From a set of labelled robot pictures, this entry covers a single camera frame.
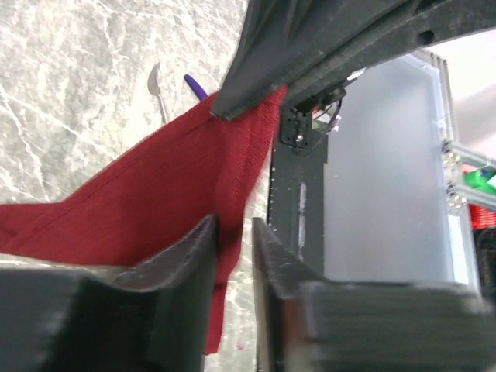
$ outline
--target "metal rod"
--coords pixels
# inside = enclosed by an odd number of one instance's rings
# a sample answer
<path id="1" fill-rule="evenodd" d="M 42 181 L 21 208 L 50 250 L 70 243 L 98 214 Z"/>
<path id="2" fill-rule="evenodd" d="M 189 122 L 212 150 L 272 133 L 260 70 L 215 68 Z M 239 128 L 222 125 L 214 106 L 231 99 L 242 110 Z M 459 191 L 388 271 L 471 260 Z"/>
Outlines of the metal rod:
<path id="1" fill-rule="evenodd" d="M 467 202 L 480 207 L 496 211 L 496 196 L 486 194 L 485 192 L 474 190 L 462 184 L 455 184 L 453 190 L 461 197 L 465 198 Z"/>
<path id="2" fill-rule="evenodd" d="M 447 143 L 447 148 L 458 155 L 465 164 L 474 167 L 491 167 L 496 171 L 496 160 L 492 157 L 487 157 L 481 153 L 477 153 L 458 143 Z"/>

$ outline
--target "dark red towel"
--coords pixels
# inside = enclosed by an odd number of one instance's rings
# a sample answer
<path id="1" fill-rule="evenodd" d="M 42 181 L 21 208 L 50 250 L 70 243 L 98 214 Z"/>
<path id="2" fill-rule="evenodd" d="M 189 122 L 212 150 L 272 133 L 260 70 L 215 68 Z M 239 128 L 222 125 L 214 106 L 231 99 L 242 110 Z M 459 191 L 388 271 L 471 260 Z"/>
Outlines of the dark red towel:
<path id="1" fill-rule="evenodd" d="M 207 341 L 207 353 L 215 353 L 246 200 L 274 140 L 283 95 L 235 122 L 212 118 L 208 98 L 60 203 L 1 205 L 1 251 L 66 264 L 132 266 L 215 213 L 219 257 Z"/>

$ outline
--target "red fabric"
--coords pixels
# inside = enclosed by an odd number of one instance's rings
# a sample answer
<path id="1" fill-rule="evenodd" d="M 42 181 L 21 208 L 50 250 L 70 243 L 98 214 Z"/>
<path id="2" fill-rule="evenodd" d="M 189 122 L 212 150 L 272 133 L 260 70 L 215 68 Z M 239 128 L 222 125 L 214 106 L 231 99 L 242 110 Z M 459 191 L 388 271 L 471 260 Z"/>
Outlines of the red fabric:
<path id="1" fill-rule="evenodd" d="M 215 213 L 219 256 L 207 341 L 207 353 L 215 353 L 246 200 L 274 139 L 283 95 L 235 122 L 212 118 L 210 97 L 60 203 L 0 205 L 0 250 L 65 264 L 132 266 Z"/>

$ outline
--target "screw hole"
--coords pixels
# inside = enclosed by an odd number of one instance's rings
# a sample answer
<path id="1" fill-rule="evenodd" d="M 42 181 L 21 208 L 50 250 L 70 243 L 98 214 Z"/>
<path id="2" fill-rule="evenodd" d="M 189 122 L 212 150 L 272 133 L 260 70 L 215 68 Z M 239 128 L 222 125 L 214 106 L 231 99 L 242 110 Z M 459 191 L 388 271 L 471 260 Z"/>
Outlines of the screw hole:
<path id="1" fill-rule="evenodd" d="M 420 33 L 417 35 L 417 40 L 420 45 L 429 45 L 434 42 L 434 38 L 436 36 L 434 35 L 434 32 L 429 30 L 429 31 L 424 31 L 423 33 Z"/>

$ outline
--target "red basket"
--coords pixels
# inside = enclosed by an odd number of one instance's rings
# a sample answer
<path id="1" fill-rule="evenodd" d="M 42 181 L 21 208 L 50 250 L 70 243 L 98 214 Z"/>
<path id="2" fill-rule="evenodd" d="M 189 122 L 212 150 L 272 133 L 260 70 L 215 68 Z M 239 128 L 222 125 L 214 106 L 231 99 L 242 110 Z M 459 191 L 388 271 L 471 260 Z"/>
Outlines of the red basket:
<path id="1" fill-rule="evenodd" d="M 470 205 L 470 219 L 473 230 L 496 227 L 496 212 L 488 211 L 486 208 Z"/>

